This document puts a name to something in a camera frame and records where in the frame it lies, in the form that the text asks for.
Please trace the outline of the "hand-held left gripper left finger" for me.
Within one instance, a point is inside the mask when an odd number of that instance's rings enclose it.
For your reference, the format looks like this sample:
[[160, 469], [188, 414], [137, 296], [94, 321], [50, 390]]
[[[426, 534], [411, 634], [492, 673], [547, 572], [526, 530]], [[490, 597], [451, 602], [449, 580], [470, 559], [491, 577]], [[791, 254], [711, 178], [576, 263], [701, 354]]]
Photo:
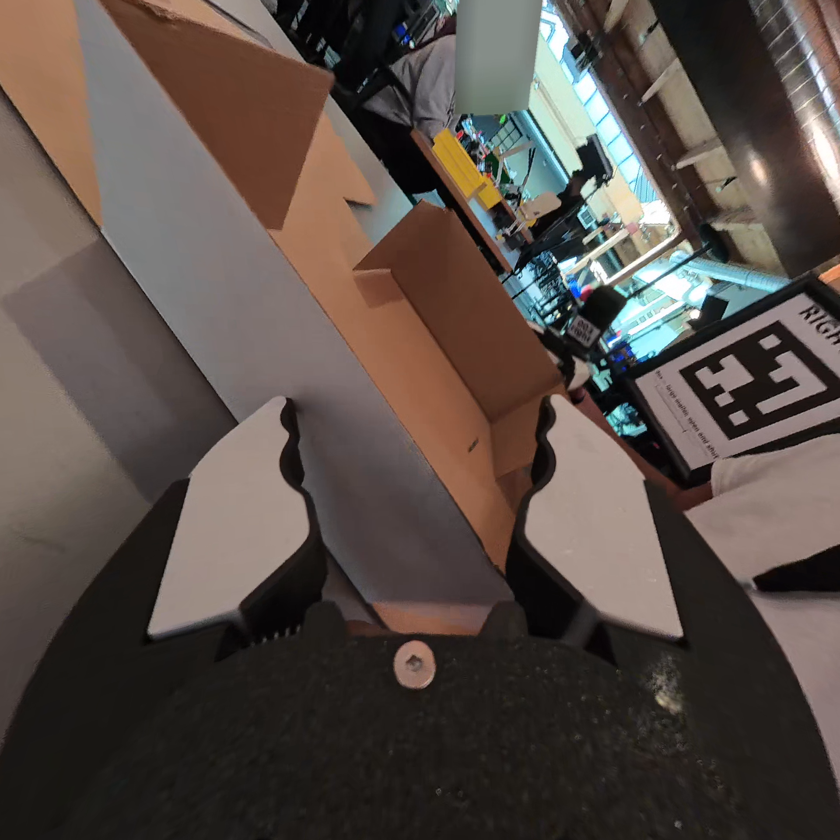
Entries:
[[327, 552], [303, 486], [293, 401], [278, 396], [197, 464], [161, 577], [148, 636], [214, 626], [250, 643], [294, 634], [320, 602]]

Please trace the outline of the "silver ventilation duct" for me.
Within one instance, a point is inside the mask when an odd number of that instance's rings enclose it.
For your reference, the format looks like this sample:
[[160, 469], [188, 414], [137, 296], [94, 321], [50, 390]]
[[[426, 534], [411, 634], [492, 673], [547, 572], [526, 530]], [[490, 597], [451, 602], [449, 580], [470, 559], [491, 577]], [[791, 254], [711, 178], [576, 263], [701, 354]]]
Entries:
[[771, 274], [761, 269], [732, 262], [723, 263], [706, 257], [687, 259], [680, 263], [672, 259], [670, 263], [672, 267], [678, 270], [688, 269], [713, 280], [764, 292], [779, 291], [793, 282], [786, 276]]

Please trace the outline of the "dark round column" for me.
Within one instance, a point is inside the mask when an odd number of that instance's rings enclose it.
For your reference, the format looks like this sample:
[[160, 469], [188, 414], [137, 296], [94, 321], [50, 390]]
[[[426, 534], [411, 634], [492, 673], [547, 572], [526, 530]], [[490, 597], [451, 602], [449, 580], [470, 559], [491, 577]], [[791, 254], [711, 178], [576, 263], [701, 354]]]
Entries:
[[808, 2], [652, 2], [782, 267], [838, 262], [838, 78]]

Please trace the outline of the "black white marker board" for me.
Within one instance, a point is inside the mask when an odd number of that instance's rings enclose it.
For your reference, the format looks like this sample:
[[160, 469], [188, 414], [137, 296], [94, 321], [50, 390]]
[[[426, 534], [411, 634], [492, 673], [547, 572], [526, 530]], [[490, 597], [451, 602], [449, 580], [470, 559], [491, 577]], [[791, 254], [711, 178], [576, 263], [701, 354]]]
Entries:
[[683, 487], [723, 459], [837, 434], [838, 283], [804, 275], [634, 367], [622, 388]]

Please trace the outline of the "person's white garment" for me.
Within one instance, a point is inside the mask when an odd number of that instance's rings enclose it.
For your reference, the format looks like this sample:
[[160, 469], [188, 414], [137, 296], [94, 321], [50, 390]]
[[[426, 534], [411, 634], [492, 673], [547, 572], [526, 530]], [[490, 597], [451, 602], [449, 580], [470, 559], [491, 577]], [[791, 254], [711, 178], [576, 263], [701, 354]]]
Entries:
[[688, 519], [748, 591], [839, 771], [839, 436], [718, 461]]

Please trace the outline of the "large cardboard box with lid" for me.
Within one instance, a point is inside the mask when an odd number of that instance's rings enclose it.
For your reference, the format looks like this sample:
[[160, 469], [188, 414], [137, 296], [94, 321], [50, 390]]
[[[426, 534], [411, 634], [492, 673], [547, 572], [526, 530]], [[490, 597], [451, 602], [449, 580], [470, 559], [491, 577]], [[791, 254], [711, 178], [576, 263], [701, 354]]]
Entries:
[[298, 412], [393, 631], [475, 635], [557, 371], [458, 217], [408, 208], [258, 2], [2, 2], [2, 89], [242, 424]]

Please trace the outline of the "yellow storage bins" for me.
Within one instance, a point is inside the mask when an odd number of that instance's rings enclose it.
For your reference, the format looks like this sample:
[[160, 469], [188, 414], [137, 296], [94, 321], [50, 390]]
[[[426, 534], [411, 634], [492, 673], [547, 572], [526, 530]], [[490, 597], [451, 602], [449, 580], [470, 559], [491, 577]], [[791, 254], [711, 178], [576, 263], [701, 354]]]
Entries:
[[441, 165], [469, 201], [476, 199], [486, 210], [502, 202], [495, 182], [479, 170], [451, 130], [445, 129], [434, 138], [433, 149]]

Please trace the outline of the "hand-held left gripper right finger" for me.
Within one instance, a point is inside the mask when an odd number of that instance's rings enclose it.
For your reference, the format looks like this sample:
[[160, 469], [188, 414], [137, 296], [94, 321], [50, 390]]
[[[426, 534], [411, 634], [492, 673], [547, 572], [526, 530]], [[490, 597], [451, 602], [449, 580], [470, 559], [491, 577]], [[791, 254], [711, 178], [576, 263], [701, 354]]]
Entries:
[[506, 580], [531, 636], [586, 647], [605, 626], [684, 636], [643, 473], [563, 396], [539, 409]]

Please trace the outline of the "wooden workbench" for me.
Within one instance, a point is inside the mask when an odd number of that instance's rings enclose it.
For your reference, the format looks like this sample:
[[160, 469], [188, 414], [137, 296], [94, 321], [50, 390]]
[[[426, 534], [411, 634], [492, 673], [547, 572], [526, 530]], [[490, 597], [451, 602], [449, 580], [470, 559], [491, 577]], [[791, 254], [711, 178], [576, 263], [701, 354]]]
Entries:
[[508, 243], [503, 232], [506, 225], [498, 225], [498, 217], [493, 213], [495, 209], [502, 211], [501, 215], [509, 221], [513, 218], [509, 212], [509, 208], [502, 206], [501, 202], [491, 210], [486, 210], [476, 199], [469, 201], [457, 188], [453, 179], [441, 165], [434, 153], [433, 143], [416, 129], [412, 130], [411, 136], [416, 147], [421, 151], [426, 161], [436, 172], [441, 183], [444, 184], [446, 190], [453, 197], [456, 206], [460, 208], [468, 220], [468, 228], [475, 231], [486, 252], [492, 255], [492, 258], [498, 263], [501, 273], [503, 275], [512, 273], [518, 263], [520, 249]]

